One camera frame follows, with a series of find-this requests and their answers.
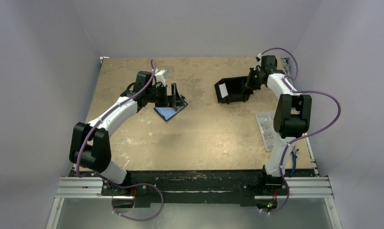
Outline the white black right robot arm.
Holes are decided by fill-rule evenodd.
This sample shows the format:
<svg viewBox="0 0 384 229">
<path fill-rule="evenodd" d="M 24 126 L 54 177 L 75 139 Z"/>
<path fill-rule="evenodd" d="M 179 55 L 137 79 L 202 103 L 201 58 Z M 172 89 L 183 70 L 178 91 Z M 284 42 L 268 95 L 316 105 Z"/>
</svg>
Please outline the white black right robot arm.
<svg viewBox="0 0 384 229">
<path fill-rule="evenodd" d="M 258 54 L 256 60 L 258 63 L 250 69 L 246 88 L 259 90 L 265 85 L 279 98 L 273 118 L 273 129 L 277 135 L 271 155 L 257 181 L 258 190 L 269 194 L 282 186 L 287 155 L 295 147 L 295 141 L 309 130 L 312 98 L 295 91 L 288 77 L 277 69 L 274 55 Z"/>
</svg>

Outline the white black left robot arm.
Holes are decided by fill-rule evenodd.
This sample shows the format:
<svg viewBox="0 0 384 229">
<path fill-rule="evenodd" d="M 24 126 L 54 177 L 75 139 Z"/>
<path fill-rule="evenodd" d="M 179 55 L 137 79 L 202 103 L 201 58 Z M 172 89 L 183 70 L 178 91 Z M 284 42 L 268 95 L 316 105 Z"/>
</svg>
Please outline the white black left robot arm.
<svg viewBox="0 0 384 229">
<path fill-rule="evenodd" d="M 187 106 L 175 83 L 171 84 L 171 94 L 167 93 L 168 76 L 168 69 L 139 71 L 135 82 L 109 109 L 88 123 L 78 122 L 73 128 L 69 160 L 112 181 L 119 195 L 128 194 L 132 182 L 126 178 L 130 173 L 112 160 L 110 137 L 148 103 L 154 104 L 154 111 L 166 122 Z"/>
</svg>

